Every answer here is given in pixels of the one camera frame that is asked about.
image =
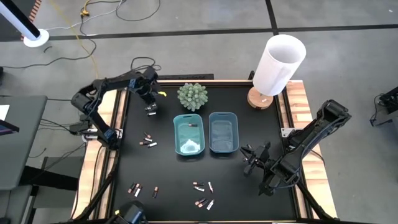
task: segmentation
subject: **wooden lamp base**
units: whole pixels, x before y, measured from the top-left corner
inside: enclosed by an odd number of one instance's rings
[[[262,95],[254,87],[249,90],[248,103],[255,109],[264,110],[271,105],[273,100],[273,96]]]

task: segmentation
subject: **light stand base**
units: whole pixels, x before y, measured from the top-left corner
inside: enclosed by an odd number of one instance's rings
[[[47,43],[50,38],[50,34],[47,30],[39,29],[40,37],[37,40],[29,40],[27,37],[24,37],[24,44],[28,47],[40,47]]]
[[[255,109],[264,110],[274,101],[273,96],[260,94],[256,88],[252,87],[248,93],[248,103]]]

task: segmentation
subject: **yellow tag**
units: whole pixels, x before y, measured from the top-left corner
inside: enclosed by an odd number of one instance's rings
[[[158,92],[158,94],[164,95],[165,97],[167,96],[167,94],[165,92],[163,92],[163,91]]]

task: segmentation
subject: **blue plastic bin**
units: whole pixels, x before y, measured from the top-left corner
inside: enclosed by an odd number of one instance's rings
[[[203,121],[199,115],[178,115],[173,122],[176,153],[183,156],[194,156],[205,149]]]
[[[230,153],[239,148],[238,117],[231,112],[209,115],[210,149],[217,153]]]

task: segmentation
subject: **lamp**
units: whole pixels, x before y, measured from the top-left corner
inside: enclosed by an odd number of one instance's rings
[[[271,37],[254,74],[254,87],[248,93],[249,104],[256,109],[268,108],[273,96],[285,88],[306,53],[304,44],[291,35]]]

